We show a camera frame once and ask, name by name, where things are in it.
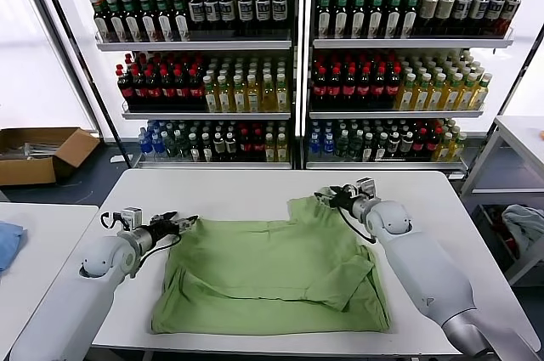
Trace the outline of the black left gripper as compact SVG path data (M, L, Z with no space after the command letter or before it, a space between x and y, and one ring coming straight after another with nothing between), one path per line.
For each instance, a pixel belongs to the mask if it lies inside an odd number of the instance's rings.
M180 232L190 230L198 219L198 215L183 217L177 211L166 212L152 217L144 229L150 234L152 242L157 243L166 236L180 235Z

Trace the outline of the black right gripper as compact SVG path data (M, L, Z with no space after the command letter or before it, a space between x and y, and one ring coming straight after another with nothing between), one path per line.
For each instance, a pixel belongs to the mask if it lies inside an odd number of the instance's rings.
M323 187L320 192L315 192L314 197L318 202L330 208L351 211L355 201L359 198L359 190L352 184L332 185Z

